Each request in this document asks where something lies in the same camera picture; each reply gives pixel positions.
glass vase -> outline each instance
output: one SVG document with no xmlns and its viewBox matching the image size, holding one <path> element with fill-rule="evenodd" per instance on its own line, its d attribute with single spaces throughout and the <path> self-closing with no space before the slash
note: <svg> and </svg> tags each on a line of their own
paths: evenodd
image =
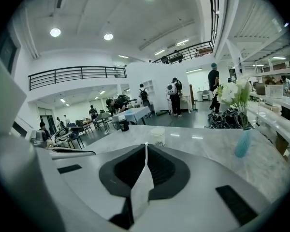
<svg viewBox="0 0 290 232">
<path fill-rule="evenodd" d="M 246 155 L 250 146 L 250 134 L 251 134 L 251 127 L 247 127 L 243 129 L 242 136 L 238 140 L 237 146 L 235 149 L 235 155 L 237 157 L 242 158 Z"/>
</svg>

gray floor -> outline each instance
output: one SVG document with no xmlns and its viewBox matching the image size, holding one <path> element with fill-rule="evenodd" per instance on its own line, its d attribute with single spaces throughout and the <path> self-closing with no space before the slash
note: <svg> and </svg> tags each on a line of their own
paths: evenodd
<svg viewBox="0 0 290 232">
<path fill-rule="evenodd" d="M 210 104 L 211 101 L 197 102 L 196 109 L 198 109 L 198 111 L 191 112 L 190 114 L 188 113 L 188 111 L 183 111 L 181 118 L 174 117 L 173 114 L 171 116 L 169 114 L 164 114 L 161 116 L 152 116 L 151 118 L 145 118 L 144 120 L 145 123 L 150 126 L 204 128 L 204 126 L 209 125 L 207 116 L 208 114 L 212 113 L 212 111 L 209 110 Z M 228 107 L 225 105 L 220 106 L 220 110 L 222 112 L 226 111 L 227 109 Z M 101 131 L 94 129 L 93 124 L 91 124 L 91 127 L 93 132 L 89 130 L 90 133 L 87 133 L 88 135 L 85 133 L 80 136 L 85 147 L 116 131 L 111 123 L 109 124 L 110 128 L 108 128 L 107 131 L 105 131 L 103 126 L 101 127 Z M 76 149 L 80 149 L 76 140 L 73 141 L 73 144 Z"/>
</svg>

black railing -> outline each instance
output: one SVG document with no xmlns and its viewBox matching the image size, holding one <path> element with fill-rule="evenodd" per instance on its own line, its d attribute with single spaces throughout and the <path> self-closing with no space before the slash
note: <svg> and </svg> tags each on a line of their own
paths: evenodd
<svg viewBox="0 0 290 232">
<path fill-rule="evenodd" d="M 154 61 L 154 63 L 181 63 L 183 60 L 202 57 L 213 52 L 213 47 L 210 41 L 188 46 L 177 52 L 170 53 L 169 55 L 163 56 L 160 59 Z"/>
<path fill-rule="evenodd" d="M 67 81 L 103 77 L 127 78 L 127 75 L 125 68 L 119 67 L 66 67 L 29 75 L 29 90 Z"/>
</svg>

marble countertop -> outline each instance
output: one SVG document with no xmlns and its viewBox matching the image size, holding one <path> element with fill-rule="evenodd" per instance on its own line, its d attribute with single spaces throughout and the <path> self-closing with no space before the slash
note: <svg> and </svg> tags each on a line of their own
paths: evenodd
<svg viewBox="0 0 290 232">
<path fill-rule="evenodd" d="M 132 145 L 151 143 L 150 130 L 156 126 L 129 125 L 86 147 L 97 154 Z M 257 130 L 252 130 L 247 155 L 238 158 L 235 147 L 242 130 L 165 128 L 165 146 L 214 160 L 229 168 L 258 189 L 271 203 L 290 188 L 290 170 L 274 146 Z"/>
</svg>

ceiling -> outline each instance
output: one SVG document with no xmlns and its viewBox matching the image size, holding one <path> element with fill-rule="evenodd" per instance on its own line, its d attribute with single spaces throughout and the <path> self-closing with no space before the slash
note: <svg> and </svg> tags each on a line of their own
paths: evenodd
<svg viewBox="0 0 290 232">
<path fill-rule="evenodd" d="M 128 84 L 121 84 L 122 91 L 128 88 Z M 39 99 L 39 101 L 54 106 L 55 108 L 60 108 L 65 107 L 66 104 L 72 105 L 85 101 L 93 101 L 96 97 L 99 97 L 99 99 L 104 99 L 113 96 L 117 96 L 117 85 L 94 86 L 68 90 L 43 97 Z"/>
<path fill-rule="evenodd" d="M 290 32 L 284 24 L 284 20 L 268 0 L 240 0 L 229 40 L 236 44 L 245 61 L 257 61 L 257 63 L 268 65 L 268 57 L 290 55 Z M 262 47 L 282 31 L 286 33 Z M 231 59 L 226 45 L 221 53 L 222 60 Z"/>
<path fill-rule="evenodd" d="M 187 38 L 189 45 L 200 42 L 195 0 L 62 0 L 60 8 L 57 3 L 25 1 L 29 31 L 38 53 L 93 48 L 144 60 L 155 59 L 156 52 Z M 53 38 L 52 28 L 59 28 L 61 35 Z M 106 41 L 106 33 L 114 38 Z"/>
</svg>

